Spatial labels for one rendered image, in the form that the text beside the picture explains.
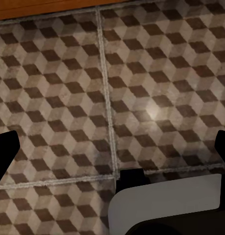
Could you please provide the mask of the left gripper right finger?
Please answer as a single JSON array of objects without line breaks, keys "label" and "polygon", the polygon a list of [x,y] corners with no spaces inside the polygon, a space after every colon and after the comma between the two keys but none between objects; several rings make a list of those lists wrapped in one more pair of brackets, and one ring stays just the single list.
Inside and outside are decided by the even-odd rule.
[{"label": "left gripper right finger", "polygon": [[225,131],[219,130],[215,140],[215,149],[225,162]]}]

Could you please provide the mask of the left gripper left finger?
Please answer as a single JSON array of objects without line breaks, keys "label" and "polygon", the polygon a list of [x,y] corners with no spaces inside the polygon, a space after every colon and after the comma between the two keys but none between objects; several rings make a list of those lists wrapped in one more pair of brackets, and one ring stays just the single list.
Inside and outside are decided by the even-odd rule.
[{"label": "left gripper left finger", "polygon": [[0,134],[0,180],[20,149],[15,130]]}]

